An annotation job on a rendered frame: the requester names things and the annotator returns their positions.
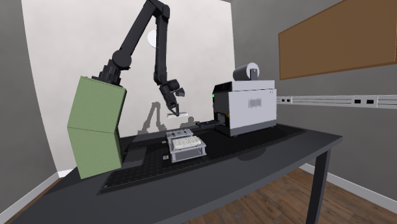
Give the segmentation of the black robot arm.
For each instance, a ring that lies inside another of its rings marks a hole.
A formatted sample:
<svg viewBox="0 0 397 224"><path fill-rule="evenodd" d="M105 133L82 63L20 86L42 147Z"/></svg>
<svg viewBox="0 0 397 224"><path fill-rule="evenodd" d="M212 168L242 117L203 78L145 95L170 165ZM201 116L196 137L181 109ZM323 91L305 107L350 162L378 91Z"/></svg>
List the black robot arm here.
<svg viewBox="0 0 397 224"><path fill-rule="evenodd" d="M156 18L157 25L154 81L157 85L161 84L159 90L162 96L171 92L167 94L170 101L176 100L174 92L177 92L175 94L176 96L185 97L184 89L183 87L180 88L180 84L177 82L177 79L167 81L167 27L170 18L170 8L168 5L165 5L158 0L146 0L120 49L116 50L113 53L112 59L109 59L108 64L104 65L103 72L100 72L98 77L92 76L91 79L122 87L120 85L121 70L129 70L131 56L152 16Z"/></svg>

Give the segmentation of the dark grey cylinder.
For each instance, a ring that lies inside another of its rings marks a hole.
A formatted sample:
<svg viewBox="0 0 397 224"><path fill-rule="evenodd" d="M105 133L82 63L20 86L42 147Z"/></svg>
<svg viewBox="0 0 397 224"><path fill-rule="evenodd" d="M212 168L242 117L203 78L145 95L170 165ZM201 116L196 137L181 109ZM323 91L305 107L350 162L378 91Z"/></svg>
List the dark grey cylinder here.
<svg viewBox="0 0 397 224"><path fill-rule="evenodd" d="M252 68L258 69L258 76L259 76L259 68L257 64L249 63L233 71L234 81L250 81L251 80L250 69Z"/></svg>

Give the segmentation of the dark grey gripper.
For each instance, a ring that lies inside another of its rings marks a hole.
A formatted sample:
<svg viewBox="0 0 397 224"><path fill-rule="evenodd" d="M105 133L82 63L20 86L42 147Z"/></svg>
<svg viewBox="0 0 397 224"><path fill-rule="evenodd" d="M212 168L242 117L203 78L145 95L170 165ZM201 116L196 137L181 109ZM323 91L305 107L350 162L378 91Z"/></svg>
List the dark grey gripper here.
<svg viewBox="0 0 397 224"><path fill-rule="evenodd" d="M167 94L169 94L170 92L168 92ZM177 101L176 100L173 100L173 101L170 101L170 99L169 99L169 97L168 97L168 95L167 94L165 94L165 95L163 95L163 98L165 99L165 101L166 101L166 105L167 105L167 107L168 107L168 109L172 112L172 113L174 113L177 117L178 116L180 116L180 114L179 114L179 104L177 104ZM169 103L169 102L172 102L172 103ZM174 112L172 109L173 108L176 108L176 112ZM178 112L177 112L178 111ZM178 114L176 114L176 113L178 113Z"/></svg>

